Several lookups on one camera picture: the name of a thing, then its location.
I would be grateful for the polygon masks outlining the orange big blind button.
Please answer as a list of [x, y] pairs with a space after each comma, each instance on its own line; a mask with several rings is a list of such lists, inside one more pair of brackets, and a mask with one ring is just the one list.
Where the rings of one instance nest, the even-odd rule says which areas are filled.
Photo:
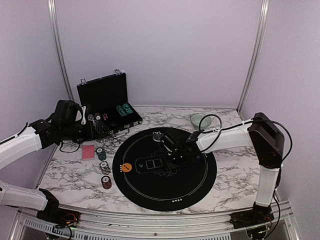
[[124, 173], [128, 173], [133, 169], [132, 165], [130, 163], [124, 163], [121, 165], [121, 171]]

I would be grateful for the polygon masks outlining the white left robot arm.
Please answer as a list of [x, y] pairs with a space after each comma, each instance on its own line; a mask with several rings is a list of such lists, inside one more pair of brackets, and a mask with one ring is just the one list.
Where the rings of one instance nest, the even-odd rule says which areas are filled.
[[[27, 123], [13, 136], [0, 143], [0, 167], [3, 169], [16, 160], [64, 141], [82, 144], [104, 138], [110, 129], [101, 116], [89, 119], [89, 107], [72, 100], [59, 100], [54, 113], [47, 119]], [[63, 219], [59, 201], [47, 190], [28, 189], [5, 182], [0, 183], [0, 203], [11, 207], [24, 207], [43, 211], [53, 223]]]

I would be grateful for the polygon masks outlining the clear acrylic dealer button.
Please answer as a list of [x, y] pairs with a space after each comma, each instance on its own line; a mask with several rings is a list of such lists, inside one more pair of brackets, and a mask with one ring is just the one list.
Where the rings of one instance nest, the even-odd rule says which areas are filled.
[[153, 139], [155, 142], [158, 142], [158, 143], [159, 143], [159, 142], [161, 141], [162, 137], [163, 137], [163, 134], [162, 134], [162, 133], [155, 133], [155, 134], [153, 134], [152, 139]]

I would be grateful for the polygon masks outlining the white black chip stack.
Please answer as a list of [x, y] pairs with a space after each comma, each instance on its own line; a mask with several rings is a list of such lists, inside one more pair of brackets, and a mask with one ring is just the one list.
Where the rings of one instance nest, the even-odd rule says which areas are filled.
[[99, 164], [99, 169], [104, 175], [108, 175], [111, 172], [107, 161], [101, 161]]

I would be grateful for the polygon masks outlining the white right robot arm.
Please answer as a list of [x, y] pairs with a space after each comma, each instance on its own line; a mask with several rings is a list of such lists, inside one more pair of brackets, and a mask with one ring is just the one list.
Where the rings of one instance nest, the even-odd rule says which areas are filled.
[[158, 141], [167, 150], [166, 166], [171, 170], [195, 160], [200, 154], [219, 150], [252, 148], [260, 166], [255, 207], [248, 212], [247, 219], [258, 224], [267, 216], [267, 209], [279, 185], [281, 169], [288, 157], [284, 153], [288, 129], [278, 121], [258, 112], [253, 118], [229, 127], [199, 129], [189, 136], [174, 133], [173, 129], [162, 133]]

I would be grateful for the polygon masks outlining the green 50 chip stack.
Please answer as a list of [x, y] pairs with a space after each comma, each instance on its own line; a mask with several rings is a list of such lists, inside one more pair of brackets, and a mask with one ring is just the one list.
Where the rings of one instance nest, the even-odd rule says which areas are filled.
[[96, 150], [95, 150], [97, 156], [98, 156], [98, 159], [100, 161], [105, 161], [106, 158], [107, 158], [107, 155], [106, 155], [106, 151], [102, 148], [102, 147], [98, 147]]

